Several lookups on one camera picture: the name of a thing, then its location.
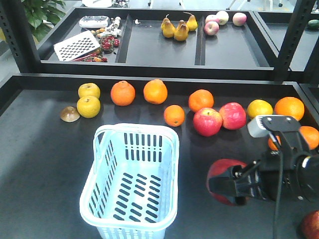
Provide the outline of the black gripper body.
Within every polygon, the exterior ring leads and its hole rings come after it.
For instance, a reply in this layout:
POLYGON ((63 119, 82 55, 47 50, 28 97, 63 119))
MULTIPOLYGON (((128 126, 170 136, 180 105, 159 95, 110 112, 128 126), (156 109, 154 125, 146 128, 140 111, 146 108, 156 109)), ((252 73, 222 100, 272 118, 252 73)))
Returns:
POLYGON ((272 130, 270 137, 279 149, 255 163, 233 164, 233 201, 248 198, 279 201, 284 187, 292 199, 312 199, 309 146, 299 129, 272 130))

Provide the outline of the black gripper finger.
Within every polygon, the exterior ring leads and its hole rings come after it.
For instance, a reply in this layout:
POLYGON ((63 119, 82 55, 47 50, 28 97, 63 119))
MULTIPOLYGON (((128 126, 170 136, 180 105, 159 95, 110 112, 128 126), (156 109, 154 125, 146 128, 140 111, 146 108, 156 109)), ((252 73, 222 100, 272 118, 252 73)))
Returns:
POLYGON ((208 179, 208 190, 213 198, 222 204, 247 204, 246 197, 240 193, 235 180, 227 172, 210 177, 208 179))

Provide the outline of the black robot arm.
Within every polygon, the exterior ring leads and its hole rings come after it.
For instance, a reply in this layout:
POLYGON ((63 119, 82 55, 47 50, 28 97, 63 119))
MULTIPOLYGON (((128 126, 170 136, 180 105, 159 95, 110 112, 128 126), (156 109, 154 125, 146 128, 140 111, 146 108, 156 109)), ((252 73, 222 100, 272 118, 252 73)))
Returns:
POLYGON ((249 164, 235 159, 215 161, 206 177, 212 197, 231 206, 245 205, 249 198, 278 202, 284 187, 291 199, 319 197, 319 156, 311 153, 301 129, 250 130, 249 134, 268 136, 278 155, 266 152, 249 164))

